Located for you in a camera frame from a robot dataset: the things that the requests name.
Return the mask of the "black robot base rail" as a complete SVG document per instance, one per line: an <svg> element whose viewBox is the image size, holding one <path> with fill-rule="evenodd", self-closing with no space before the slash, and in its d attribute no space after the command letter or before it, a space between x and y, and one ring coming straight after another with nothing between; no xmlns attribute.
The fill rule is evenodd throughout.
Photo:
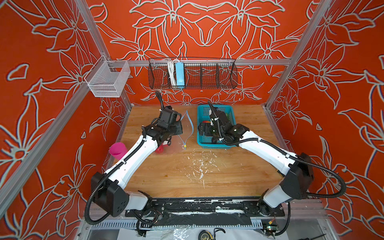
<svg viewBox="0 0 384 240"><path fill-rule="evenodd" d="M154 198L152 208L159 215L151 230L171 228L262 229L270 220L283 219L282 205L264 216L258 208L259 197Z"/></svg>

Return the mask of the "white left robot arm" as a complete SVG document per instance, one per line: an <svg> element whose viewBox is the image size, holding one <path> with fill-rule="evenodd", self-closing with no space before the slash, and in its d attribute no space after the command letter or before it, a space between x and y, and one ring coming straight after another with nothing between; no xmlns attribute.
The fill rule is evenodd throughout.
<svg viewBox="0 0 384 240"><path fill-rule="evenodd" d="M124 211L143 211L150 196L143 192L126 192L125 188L144 160L173 136L183 133L182 114L172 107L161 107L158 118L142 127L137 142L126 154L104 173L91 179L91 195L87 200L84 218L89 225L97 225L107 217L118 217Z"/></svg>

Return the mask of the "clear zip top bag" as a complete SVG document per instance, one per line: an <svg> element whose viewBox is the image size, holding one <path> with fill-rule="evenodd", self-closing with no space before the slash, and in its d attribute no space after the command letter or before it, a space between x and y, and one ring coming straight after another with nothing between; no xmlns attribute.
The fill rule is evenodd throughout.
<svg viewBox="0 0 384 240"><path fill-rule="evenodd" d="M164 146L162 155L173 155L187 150L187 141L193 135L195 127L191 120L189 111L185 111L180 119L182 133L169 137L161 145Z"/></svg>

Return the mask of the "dark red apple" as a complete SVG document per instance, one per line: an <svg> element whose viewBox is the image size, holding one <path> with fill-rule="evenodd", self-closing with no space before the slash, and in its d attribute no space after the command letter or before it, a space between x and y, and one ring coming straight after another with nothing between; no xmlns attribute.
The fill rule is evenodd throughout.
<svg viewBox="0 0 384 240"><path fill-rule="evenodd" d="M164 152L164 146L163 145L160 145L156 150L155 152L157 154L162 154Z"/></svg>

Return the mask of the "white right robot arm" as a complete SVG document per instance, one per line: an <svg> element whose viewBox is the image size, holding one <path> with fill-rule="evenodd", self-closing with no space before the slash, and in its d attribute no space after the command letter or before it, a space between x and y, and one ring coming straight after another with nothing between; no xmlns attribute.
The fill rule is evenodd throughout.
<svg viewBox="0 0 384 240"><path fill-rule="evenodd" d="M269 216L273 209L282 203L302 200L308 197L338 198L345 194L347 185L334 171L314 164L310 156L302 153L297 155L286 151L258 136L244 125L237 124L234 111L230 106L199 105L198 138L210 138L220 148L240 147L272 165L280 175L281 182L270 190L266 190L259 198L257 209L262 216ZM314 181L313 169L317 168L334 177L340 189L332 194L316 194L308 191Z"/></svg>

